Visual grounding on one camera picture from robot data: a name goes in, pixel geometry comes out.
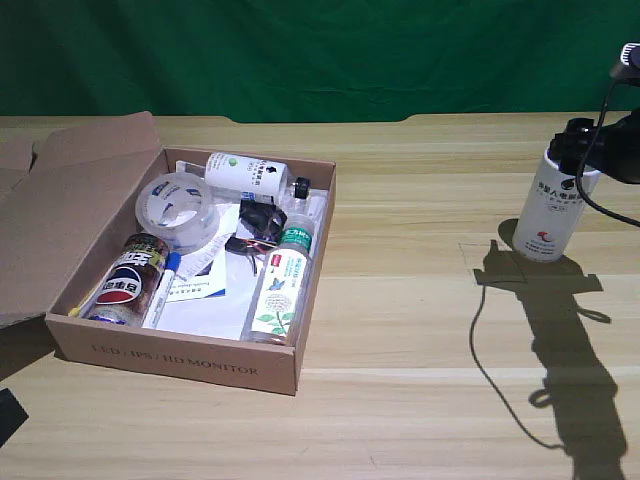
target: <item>white cylindrical bottle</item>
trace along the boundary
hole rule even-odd
[[[582,186],[587,194],[591,194],[599,178],[598,170],[585,171]],[[562,173],[545,150],[513,234],[513,248],[536,262],[558,260],[578,226],[584,206],[575,175]]]
[[[297,183],[306,180],[294,178],[284,163],[225,152],[211,154],[204,179],[217,195],[275,205],[293,196]]]

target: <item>white plastic bottle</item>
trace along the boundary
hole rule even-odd
[[[295,195],[305,178],[295,178],[287,165],[231,153],[214,152],[204,169],[204,180],[216,188],[216,194],[239,200],[281,205]]]
[[[599,178],[598,170],[585,171],[582,186],[587,194],[591,194]],[[513,248],[536,262],[558,260],[578,226],[584,206],[575,176],[562,173],[545,150],[513,234]]]
[[[295,343],[311,270],[314,227],[300,208],[288,215],[280,244],[266,256],[240,340]]]

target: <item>blue marker cap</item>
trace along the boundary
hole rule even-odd
[[[180,258],[182,257],[178,252],[171,252],[167,258],[166,270],[177,271],[180,266]]]

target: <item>box lid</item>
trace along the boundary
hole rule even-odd
[[[32,150],[33,142],[24,135],[0,145],[0,203],[29,172]]]
[[[0,203],[0,328],[53,307],[160,149],[148,112],[47,139],[35,166]],[[20,171],[13,167],[24,163],[10,157],[2,165]]]

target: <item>spray bottle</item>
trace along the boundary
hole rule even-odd
[[[536,262],[562,257],[585,206],[575,183],[579,158],[556,160],[550,151],[544,152],[513,235],[514,249]],[[582,177],[587,194],[599,178],[598,170],[587,168]]]

